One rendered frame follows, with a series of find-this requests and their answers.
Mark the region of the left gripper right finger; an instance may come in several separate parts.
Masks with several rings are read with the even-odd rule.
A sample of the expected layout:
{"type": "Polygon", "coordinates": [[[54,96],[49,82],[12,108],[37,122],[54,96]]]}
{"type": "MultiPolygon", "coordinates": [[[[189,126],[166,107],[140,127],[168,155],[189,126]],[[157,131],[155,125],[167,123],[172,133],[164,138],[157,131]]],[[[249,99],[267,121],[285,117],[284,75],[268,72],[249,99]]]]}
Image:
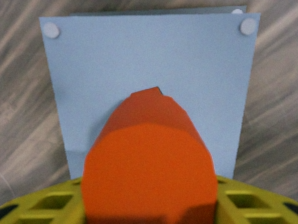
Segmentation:
{"type": "Polygon", "coordinates": [[[216,174],[213,224],[298,224],[298,216],[282,203],[295,200],[216,174]]]}

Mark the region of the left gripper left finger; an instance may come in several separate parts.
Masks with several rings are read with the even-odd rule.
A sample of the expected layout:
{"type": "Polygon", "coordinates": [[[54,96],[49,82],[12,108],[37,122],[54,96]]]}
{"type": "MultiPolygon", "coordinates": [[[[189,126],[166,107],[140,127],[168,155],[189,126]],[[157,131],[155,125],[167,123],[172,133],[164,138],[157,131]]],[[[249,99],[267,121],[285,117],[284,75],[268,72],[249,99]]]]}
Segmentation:
{"type": "Polygon", "coordinates": [[[19,207],[0,224],[87,224],[81,183],[82,176],[3,204],[19,207]]]}

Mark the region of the light blue flat plate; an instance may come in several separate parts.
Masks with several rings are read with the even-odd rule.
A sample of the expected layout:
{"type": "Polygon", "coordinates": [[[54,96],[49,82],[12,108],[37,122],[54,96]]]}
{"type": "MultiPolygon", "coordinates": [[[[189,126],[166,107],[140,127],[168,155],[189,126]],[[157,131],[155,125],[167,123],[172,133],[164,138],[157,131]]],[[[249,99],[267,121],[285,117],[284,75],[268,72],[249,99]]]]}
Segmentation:
{"type": "Polygon", "coordinates": [[[215,174],[233,179],[260,15],[39,17],[71,179],[115,109],[154,87],[187,112],[215,174]],[[248,18],[256,28],[243,35],[248,18]]]}

